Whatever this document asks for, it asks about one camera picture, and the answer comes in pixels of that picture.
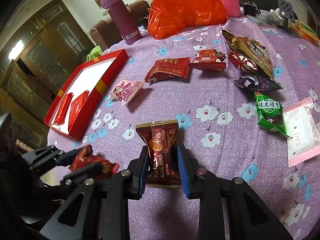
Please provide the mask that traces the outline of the red nut snack packet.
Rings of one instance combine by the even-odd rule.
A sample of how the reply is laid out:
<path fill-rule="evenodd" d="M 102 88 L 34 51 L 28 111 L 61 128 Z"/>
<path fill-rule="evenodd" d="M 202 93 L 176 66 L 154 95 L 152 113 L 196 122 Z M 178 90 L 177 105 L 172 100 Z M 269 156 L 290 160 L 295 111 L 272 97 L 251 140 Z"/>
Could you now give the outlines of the red nut snack packet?
<path fill-rule="evenodd" d="M 112 163 L 107 159 L 104 159 L 98 155 L 93 154 L 92 146 L 86 145 L 80 152 L 75 156 L 73 162 L 71 163 L 69 169 L 72 172 L 80 171 L 83 168 L 89 167 L 91 164 L 98 164 L 102 167 L 102 170 L 94 175 L 95 180 L 108 179 L 114 176 L 120 165 L 118 163 Z"/>

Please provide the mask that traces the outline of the large red snack packet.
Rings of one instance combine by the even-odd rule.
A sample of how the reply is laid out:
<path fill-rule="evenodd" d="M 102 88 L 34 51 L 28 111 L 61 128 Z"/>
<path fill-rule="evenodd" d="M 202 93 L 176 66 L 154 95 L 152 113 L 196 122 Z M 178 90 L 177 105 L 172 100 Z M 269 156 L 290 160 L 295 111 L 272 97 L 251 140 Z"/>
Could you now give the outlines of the large red snack packet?
<path fill-rule="evenodd" d="M 71 103 L 72 97 L 73 93 L 68 93 L 63 97 L 53 122 L 54 125 L 61 125 L 65 122 L 66 114 L 68 111 L 68 107 Z"/>

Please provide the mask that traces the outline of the maroon cookie packet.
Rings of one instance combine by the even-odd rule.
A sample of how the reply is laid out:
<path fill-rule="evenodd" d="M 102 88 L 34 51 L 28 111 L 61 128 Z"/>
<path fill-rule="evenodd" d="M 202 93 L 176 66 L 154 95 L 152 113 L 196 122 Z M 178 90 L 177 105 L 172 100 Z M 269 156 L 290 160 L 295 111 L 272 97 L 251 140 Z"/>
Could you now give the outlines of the maroon cookie packet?
<path fill-rule="evenodd" d="M 136 125 L 136 132 L 148 148 L 150 169 L 147 184 L 152 187 L 175 189 L 181 185 L 180 174 L 172 163 L 171 150 L 177 140 L 176 119 Z"/>

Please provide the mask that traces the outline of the pink white candy packet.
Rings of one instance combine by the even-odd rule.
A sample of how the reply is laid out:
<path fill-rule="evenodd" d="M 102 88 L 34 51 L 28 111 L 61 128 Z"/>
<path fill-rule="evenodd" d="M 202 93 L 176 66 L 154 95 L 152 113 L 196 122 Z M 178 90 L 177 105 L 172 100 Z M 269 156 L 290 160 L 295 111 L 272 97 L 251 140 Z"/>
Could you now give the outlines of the pink white candy packet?
<path fill-rule="evenodd" d="M 143 88 L 144 82 L 122 79 L 111 90 L 108 98 L 120 101 L 122 106 L 127 105 Z"/>

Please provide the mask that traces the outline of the pale pink 520 packet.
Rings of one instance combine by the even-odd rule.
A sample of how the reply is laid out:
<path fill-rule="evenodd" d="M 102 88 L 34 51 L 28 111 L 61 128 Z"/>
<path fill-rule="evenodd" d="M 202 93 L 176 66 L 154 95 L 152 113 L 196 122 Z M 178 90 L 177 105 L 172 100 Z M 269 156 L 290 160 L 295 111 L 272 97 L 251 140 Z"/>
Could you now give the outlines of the pale pink 520 packet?
<path fill-rule="evenodd" d="M 319 155 L 319 131 L 312 110 L 312 97 L 304 98 L 297 104 L 283 109 L 289 167 Z"/>

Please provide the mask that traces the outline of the green candy packet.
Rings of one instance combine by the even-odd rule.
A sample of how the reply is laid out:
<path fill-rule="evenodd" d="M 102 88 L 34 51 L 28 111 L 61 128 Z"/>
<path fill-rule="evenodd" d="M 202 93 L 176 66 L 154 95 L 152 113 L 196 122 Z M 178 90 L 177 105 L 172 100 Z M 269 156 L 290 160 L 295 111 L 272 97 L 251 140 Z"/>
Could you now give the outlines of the green candy packet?
<path fill-rule="evenodd" d="M 254 99 L 258 125 L 268 131 L 279 132 L 286 137 L 281 103 L 259 92 L 254 92 Z"/>

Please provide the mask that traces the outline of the dark purple snack packet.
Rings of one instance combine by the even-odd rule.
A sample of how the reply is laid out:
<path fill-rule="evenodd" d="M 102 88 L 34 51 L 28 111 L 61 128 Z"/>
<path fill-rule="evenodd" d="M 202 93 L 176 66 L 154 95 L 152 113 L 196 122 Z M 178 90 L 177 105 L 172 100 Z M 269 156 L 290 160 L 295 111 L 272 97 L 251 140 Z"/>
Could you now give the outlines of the dark purple snack packet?
<path fill-rule="evenodd" d="M 284 89 L 284 87 L 276 81 L 254 74 L 242 75 L 239 79 L 234 80 L 233 82 L 236 86 L 242 89 L 259 93 Z"/>

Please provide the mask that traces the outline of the red gold snack packet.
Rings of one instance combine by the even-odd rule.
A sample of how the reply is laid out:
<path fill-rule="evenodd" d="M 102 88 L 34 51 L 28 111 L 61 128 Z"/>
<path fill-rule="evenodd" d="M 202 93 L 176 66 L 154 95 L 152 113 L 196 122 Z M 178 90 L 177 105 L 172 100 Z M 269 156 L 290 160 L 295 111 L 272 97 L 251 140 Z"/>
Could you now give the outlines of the red gold snack packet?
<path fill-rule="evenodd" d="M 188 57 L 157 60 L 144 80 L 146 83 L 156 83 L 172 77 L 186 79 L 189 73 L 189 63 L 190 59 Z"/>

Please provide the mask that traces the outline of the red white patterned candy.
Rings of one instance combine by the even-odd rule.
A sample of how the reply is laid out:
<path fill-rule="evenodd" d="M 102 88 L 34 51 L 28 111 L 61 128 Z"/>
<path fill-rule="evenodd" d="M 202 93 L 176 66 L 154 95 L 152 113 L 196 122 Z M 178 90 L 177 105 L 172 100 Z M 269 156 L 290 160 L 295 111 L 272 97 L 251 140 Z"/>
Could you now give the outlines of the red white patterned candy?
<path fill-rule="evenodd" d="M 258 71 L 255 62 L 244 55 L 230 53 L 228 59 L 236 69 L 243 73 L 256 73 Z"/>

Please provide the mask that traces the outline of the red white candy packet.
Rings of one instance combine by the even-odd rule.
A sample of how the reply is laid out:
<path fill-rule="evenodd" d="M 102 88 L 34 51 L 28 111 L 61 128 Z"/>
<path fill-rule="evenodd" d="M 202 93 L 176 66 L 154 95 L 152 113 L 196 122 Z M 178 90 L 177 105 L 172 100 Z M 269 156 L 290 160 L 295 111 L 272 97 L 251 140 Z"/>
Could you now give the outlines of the red white candy packet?
<path fill-rule="evenodd" d="M 208 72 L 223 71 L 226 69 L 225 58 L 224 53 L 215 49 L 200 50 L 195 59 L 189 63 L 189 67 Z"/>

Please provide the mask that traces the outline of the brown gold snack bag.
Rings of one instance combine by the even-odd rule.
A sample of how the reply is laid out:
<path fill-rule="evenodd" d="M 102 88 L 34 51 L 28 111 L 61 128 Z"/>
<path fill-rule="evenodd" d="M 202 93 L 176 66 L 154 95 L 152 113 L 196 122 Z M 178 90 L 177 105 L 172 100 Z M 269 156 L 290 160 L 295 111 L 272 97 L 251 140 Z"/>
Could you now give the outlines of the brown gold snack bag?
<path fill-rule="evenodd" d="M 231 52 L 249 57 L 268 77 L 271 79 L 274 78 L 273 66 L 270 61 L 268 50 L 265 46 L 249 37 L 234 36 L 232 33 L 224 29 L 222 29 L 222 35 Z"/>

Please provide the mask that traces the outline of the purple floral tablecloth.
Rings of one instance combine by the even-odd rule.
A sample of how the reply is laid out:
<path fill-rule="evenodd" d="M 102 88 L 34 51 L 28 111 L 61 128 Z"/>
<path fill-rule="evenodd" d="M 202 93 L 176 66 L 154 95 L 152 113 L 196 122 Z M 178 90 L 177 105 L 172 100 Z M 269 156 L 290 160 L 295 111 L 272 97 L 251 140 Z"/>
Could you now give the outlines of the purple floral tablecloth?
<path fill-rule="evenodd" d="M 130 46 L 114 44 L 111 51 L 125 49 L 129 57 L 118 79 L 142 81 L 157 60 L 193 59 L 203 49 L 228 53 L 222 30 L 265 46 L 274 78 L 282 85 L 270 97 L 284 107 L 312 97 L 312 115 L 319 122 L 319 48 L 245 17 L 188 28 L 163 40 L 144 34 Z M 292 237 L 303 239 L 319 219 L 319 157 L 288 166 L 285 138 L 259 127 L 253 96 L 234 83 L 240 75 L 230 63 L 221 72 L 192 69 L 186 79 L 145 84 L 126 106 L 104 98 L 83 138 L 73 140 L 51 130 L 48 144 L 65 151 L 90 144 L 124 169 L 144 145 L 136 124 L 177 119 L 178 138 L 202 167 L 221 178 L 244 178 Z"/>

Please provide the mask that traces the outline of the purple thermos bottle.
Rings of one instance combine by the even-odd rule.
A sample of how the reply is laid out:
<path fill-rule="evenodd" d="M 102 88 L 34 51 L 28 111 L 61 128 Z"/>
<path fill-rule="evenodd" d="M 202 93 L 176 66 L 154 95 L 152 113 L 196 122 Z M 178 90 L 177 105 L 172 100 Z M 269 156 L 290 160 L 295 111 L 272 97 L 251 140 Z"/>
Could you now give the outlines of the purple thermos bottle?
<path fill-rule="evenodd" d="M 128 45 L 132 45 L 142 38 L 123 0 L 100 0 L 100 3 L 108 11 L 112 21 Z"/>

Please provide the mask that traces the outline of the orange plastic bag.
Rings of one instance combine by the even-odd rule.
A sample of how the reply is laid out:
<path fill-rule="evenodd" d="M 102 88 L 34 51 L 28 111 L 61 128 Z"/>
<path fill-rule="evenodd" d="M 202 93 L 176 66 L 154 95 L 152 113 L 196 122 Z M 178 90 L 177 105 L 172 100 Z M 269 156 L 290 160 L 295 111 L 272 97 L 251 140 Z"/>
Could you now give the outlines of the orange plastic bag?
<path fill-rule="evenodd" d="M 148 0 L 148 32 L 160 40 L 188 27 L 219 25 L 228 20 L 220 0 Z"/>

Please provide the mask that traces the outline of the black phone stand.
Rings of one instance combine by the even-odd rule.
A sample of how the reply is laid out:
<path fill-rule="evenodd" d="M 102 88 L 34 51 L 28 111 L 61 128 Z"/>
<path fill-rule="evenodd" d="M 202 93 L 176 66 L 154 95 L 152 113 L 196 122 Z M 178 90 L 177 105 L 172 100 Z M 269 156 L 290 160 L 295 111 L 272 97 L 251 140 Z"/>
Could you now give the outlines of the black phone stand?
<path fill-rule="evenodd" d="M 286 0 L 278 0 L 278 5 L 280 17 L 284 19 L 282 29 L 288 34 L 291 34 L 292 31 L 289 28 L 289 21 L 295 19 L 292 4 Z"/>

